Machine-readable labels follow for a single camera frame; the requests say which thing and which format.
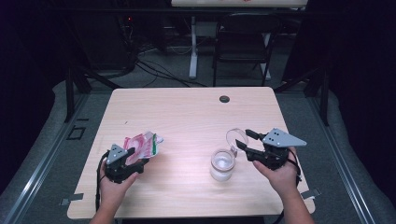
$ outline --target wrist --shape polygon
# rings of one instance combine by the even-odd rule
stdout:
[[[282,200],[282,202],[302,199],[301,194],[297,189],[288,190],[286,193],[279,194],[279,197]]]
[[[117,209],[117,207],[107,206],[106,204],[101,205],[96,214],[93,216],[90,224],[112,223],[111,220],[113,220],[114,216],[116,215]]]
[[[118,209],[119,207],[116,206],[115,204],[102,203],[98,209],[98,212],[100,211],[101,213],[114,216],[116,215]]]

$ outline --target white table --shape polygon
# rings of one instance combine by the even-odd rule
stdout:
[[[230,102],[222,103],[222,95],[229,96]],[[243,151],[238,153],[228,181],[218,182],[209,173],[212,153],[230,148],[227,131],[240,128],[266,133],[275,127],[287,130],[274,92],[266,87],[115,90],[75,191],[83,193],[83,199],[71,202],[67,215],[94,215],[95,171],[101,156],[113,143],[122,146],[125,136],[145,131],[157,133],[164,141],[159,144],[159,154],[127,191],[116,217],[280,214],[283,207],[278,195]],[[260,141],[251,140],[248,145],[262,148]],[[304,173],[298,189],[308,190]],[[312,199],[305,204],[314,212]]]
[[[305,7],[306,3],[307,0],[172,0],[172,7]],[[190,78],[196,78],[198,63],[195,25],[195,17],[191,17]]]

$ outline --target glass cup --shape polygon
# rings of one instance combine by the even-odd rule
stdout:
[[[235,140],[238,140],[238,141],[248,145],[248,136],[245,134],[244,131],[242,131],[238,128],[234,128],[234,129],[231,129],[230,131],[228,131],[226,134],[226,139],[227,139],[228,145],[230,145],[230,147],[231,147],[231,152],[233,153],[233,155],[235,157],[238,154],[238,150],[241,150],[236,145]]]
[[[222,182],[231,178],[235,166],[235,156],[230,150],[221,149],[212,154],[210,174]]]

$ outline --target gray carpet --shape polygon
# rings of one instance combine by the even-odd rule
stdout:
[[[199,47],[198,78],[194,81],[211,86],[211,40],[207,39]],[[289,55],[292,40],[282,37],[278,40],[274,58],[270,66],[272,79],[267,86],[279,85],[285,62]],[[139,55],[142,62],[156,67],[158,70],[166,68],[178,78],[187,81],[190,68],[190,52],[188,48],[169,49],[167,55],[157,50],[150,50]],[[260,86],[259,69],[251,71],[251,66],[232,67],[224,65],[219,70],[220,86]],[[164,79],[149,75],[141,68],[129,75],[112,78],[112,81],[126,88],[177,88],[185,87],[180,81]],[[69,124],[64,124],[65,118],[65,90],[64,83],[56,86],[56,102],[49,116],[49,120],[38,137],[31,152],[27,156],[21,169],[0,197],[0,222],[17,223],[88,223],[89,220],[71,220],[67,217],[67,205],[60,205],[64,198],[74,193],[82,167],[91,149],[93,138],[99,127],[106,109],[111,90],[94,79],[90,79],[93,91],[89,95],[76,92],[77,103],[80,108]],[[307,143],[307,147],[298,148],[298,154],[304,174],[310,188],[319,188],[322,195],[315,199],[316,211],[313,218],[317,223],[362,223],[355,204],[351,200],[342,174],[337,168],[336,159],[332,154],[332,143],[325,131],[330,131],[336,145],[345,156],[350,172],[361,190],[362,198],[374,217],[376,223],[396,223],[396,213],[380,190],[375,186],[364,166],[357,159],[347,141],[347,132],[338,111],[337,99],[330,96],[329,122],[330,127],[323,127],[318,119],[316,109],[317,99],[305,98],[301,92],[304,83],[294,87],[291,91],[278,94],[282,114],[290,133],[299,136]],[[67,140],[78,136],[75,131],[68,136],[73,128],[84,128],[79,140]],[[44,181],[38,183],[31,200],[20,200],[23,188],[29,179],[35,175],[36,167],[43,162],[43,158],[50,154],[53,162],[48,163],[48,172],[43,174]],[[14,211],[16,205],[27,203],[25,209]],[[20,213],[19,218],[10,219]],[[276,216],[265,217],[266,223],[272,223]]]

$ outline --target dark background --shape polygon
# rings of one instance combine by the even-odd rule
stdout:
[[[107,1],[95,2],[99,7],[110,6]],[[87,3],[67,1],[67,4]],[[2,1],[0,6],[3,10],[0,20],[0,146],[1,152],[7,153],[7,159],[0,163],[1,191],[38,137],[53,105],[51,88],[64,80],[70,65],[122,68],[129,63],[131,49],[122,42],[114,17],[91,17],[89,21],[65,18],[68,23],[60,17],[49,20],[40,8],[53,4],[51,1],[18,0]],[[56,4],[67,6],[63,2]],[[166,4],[158,7],[169,7]],[[284,78],[303,75],[318,66],[327,50],[337,49],[328,72],[350,144],[374,182],[396,204],[393,149],[396,145],[396,26],[393,23],[396,18],[393,8],[391,0],[380,4],[373,0],[359,3],[310,0],[307,10],[346,12],[346,16],[343,22],[303,21]],[[148,39],[151,38],[157,48],[163,48],[160,38],[154,38],[162,34],[150,35],[152,32],[146,33]],[[334,41],[340,36],[343,41]]]

